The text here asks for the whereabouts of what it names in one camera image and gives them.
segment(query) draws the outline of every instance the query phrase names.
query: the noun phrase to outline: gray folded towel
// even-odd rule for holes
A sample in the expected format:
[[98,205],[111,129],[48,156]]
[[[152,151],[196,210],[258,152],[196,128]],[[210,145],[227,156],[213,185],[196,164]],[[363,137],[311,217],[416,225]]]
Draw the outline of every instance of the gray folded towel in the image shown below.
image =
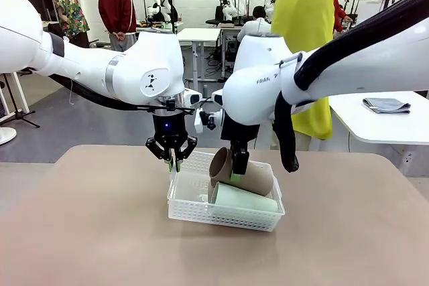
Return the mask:
[[363,104],[377,114],[409,114],[411,107],[395,98],[364,98]]

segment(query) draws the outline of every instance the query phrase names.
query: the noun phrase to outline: beige tabletop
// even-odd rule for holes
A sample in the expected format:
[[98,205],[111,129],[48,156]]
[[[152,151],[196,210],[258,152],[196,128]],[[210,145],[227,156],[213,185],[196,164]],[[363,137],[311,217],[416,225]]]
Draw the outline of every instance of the beige tabletop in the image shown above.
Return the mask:
[[37,187],[53,167],[46,163],[0,162],[0,216]]
[[429,205],[386,159],[270,162],[273,233],[168,219],[168,173],[145,147],[71,149],[0,217],[0,285],[404,286],[429,281]]

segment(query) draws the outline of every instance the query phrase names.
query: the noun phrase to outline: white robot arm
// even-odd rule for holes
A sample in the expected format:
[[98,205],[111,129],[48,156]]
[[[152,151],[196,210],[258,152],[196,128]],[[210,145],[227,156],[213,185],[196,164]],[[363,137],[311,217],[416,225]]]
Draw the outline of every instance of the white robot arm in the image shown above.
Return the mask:
[[273,20],[274,6],[275,0],[264,0],[263,7],[267,13],[267,20],[269,23]]
[[172,6],[170,4],[171,0],[154,0],[155,3],[152,7],[147,8],[147,14],[149,15],[149,18],[152,18],[154,15],[161,12],[162,16],[164,17],[164,21],[166,23],[171,22],[170,13],[172,12]]
[[50,76],[79,95],[113,109],[153,113],[155,135],[147,147],[176,167],[196,146],[189,137],[184,116],[201,94],[185,89],[183,61],[176,35],[144,32],[124,53],[78,48],[58,36],[43,32],[38,12],[28,0],[0,0],[0,71],[11,73],[29,67]]
[[237,9],[231,4],[230,0],[221,0],[222,12],[225,21],[232,21],[237,16]]
[[233,73],[223,89],[223,107],[236,123],[234,132],[244,136],[236,142],[237,159],[245,140],[254,139],[253,127],[274,116],[283,165],[296,171],[290,117],[295,106],[337,94],[429,89],[428,0],[401,0],[324,47],[293,55],[285,51],[276,65],[256,65],[255,51],[271,52],[274,43],[261,44],[240,47],[237,61],[253,67]]

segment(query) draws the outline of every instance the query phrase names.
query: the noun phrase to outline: black pants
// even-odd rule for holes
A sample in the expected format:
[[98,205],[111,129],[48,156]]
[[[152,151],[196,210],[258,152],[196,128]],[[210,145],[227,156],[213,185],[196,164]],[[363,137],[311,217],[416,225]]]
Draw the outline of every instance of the black pants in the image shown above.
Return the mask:
[[86,32],[78,33],[70,40],[70,44],[73,44],[82,48],[89,48],[88,34]]

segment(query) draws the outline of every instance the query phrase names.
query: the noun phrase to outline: red sweater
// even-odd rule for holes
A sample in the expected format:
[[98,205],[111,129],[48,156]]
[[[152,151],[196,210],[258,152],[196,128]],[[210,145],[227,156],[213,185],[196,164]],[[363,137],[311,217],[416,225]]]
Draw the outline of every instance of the red sweater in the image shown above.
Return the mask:
[[344,12],[344,10],[341,9],[340,3],[338,2],[338,0],[334,0],[334,7],[335,7],[334,29],[340,33],[343,31],[343,27],[341,25],[341,19],[344,19],[344,17],[346,17],[347,14]]
[[99,0],[99,12],[109,33],[135,33],[133,0]]

